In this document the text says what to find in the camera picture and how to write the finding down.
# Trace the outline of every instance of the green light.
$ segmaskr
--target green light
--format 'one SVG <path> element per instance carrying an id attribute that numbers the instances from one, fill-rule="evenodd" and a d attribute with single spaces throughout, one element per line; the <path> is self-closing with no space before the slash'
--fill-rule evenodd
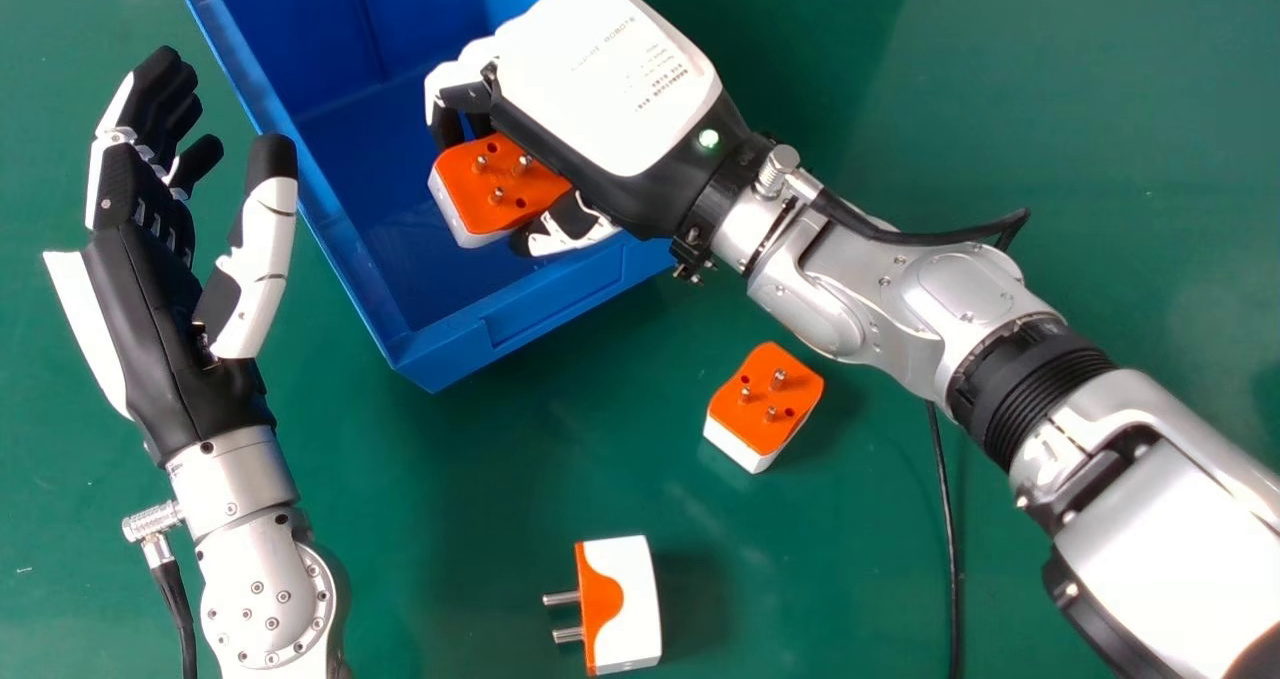
<path id="1" fill-rule="evenodd" d="M 719 142 L 719 132 L 716 129 L 703 129 L 698 132 L 698 142 L 703 149 L 716 149 Z"/>

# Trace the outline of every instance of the black clamp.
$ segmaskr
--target black clamp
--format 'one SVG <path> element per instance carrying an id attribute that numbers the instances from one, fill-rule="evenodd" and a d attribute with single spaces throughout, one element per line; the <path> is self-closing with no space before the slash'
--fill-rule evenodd
<path id="1" fill-rule="evenodd" d="M 716 168 L 671 240 L 671 254 L 676 258 L 673 277 L 692 284 L 701 283 L 700 269 L 712 266 L 712 237 L 716 236 L 716 229 L 742 190 L 755 182 L 760 164 L 773 146 L 773 140 L 750 135 Z"/>

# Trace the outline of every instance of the metal pin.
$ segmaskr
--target metal pin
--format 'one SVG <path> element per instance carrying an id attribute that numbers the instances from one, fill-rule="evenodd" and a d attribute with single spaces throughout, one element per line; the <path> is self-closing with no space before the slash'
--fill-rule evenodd
<path id="1" fill-rule="evenodd" d="M 581 626 L 570 626 L 567 629 L 552 629 L 552 639 L 554 639 L 557 644 L 567 644 L 570 642 L 581 642 L 582 641 L 582 628 Z"/>
<path id="2" fill-rule="evenodd" d="M 543 594 L 543 606 L 563 606 L 567 603 L 577 603 L 580 601 L 582 601 L 582 593 L 577 591 Z"/>

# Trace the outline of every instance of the robotic arm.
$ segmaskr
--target robotic arm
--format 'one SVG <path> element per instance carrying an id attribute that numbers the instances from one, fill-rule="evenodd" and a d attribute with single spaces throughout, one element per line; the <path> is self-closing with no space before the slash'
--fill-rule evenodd
<path id="1" fill-rule="evenodd" d="M 540 0 L 425 88 L 442 145 L 488 115 L 579 190 L 517 252 L 669 237 L 677 277 L 719 259 L 815 351 L 941 406 L 1007 473 L 1052 543 L 1046 589 L 1116 674 L 1280 673 L 1280 479 L 1027 288 L 1002 251 L 1025 213 L 942 234 L 867 215 L 750 131 L 641 0 Z"/>
<path id="2" fill-rule="evenodd" d="M 195 625 L 165 532 L 186 523 L 205 578 L 200 621 L 224 678 L 347 675 L 339 566 L 314 543 L 275 438 L 255 357 L 288 275 L 293 143 L 252 146 L 246 200 L 205 287 L 191 273 L 187 201 L 221 159 L 204 136 L 196 73 L 161 47 L 125 76 L 90 150 L 81 251 L 46 252 L 58 297 L 110 405 L 138 424 L 175 501 L 123 523 L 141 543 L 196 675 Z"/>

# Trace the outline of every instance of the silver robotic arm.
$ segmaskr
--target silver robotic arm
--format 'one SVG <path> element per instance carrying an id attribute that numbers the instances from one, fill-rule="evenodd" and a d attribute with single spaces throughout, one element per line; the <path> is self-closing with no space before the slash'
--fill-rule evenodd
<path id="1" fill-rule="evenodd" d="M 321 555 L 275 437 L 255 357 L 284 292 L 297 209 L 297 158 L 259 137 L 229 249 L 201 286 L 187 202 L 221 159 L 205 136 L 196 73 L 169 47 L 129 72 L 90 150 L 79 251 L 45 252 L 67 319 L 99 386 L 134 421 L 174 501 L 123 523 L 178 625 L 196 676 L 195 621 L 165 533 L 186 523 L 205 579 L 200 624 L 224 678 L 347 674 L 349 594 Z"/>
<path id="2" fill-rule="evenodd" d="M 1025 214 L 945 234 L 868 217 L 753 132 L 641 0 L 539 0 L 425 95 L 442 146 L 486 115 L 476 136 L 504 133 L 579 190 L 512 234 L 517 254 L 609 227 L 669 238 L 677 277 L 718 258 L 814 350 L 941 407 L 1009 474 L 1051 538 L 1052 601 L 1117 674 L 1280 676 L 1280 479 L 1028 291 L 1000 249 Z"/>

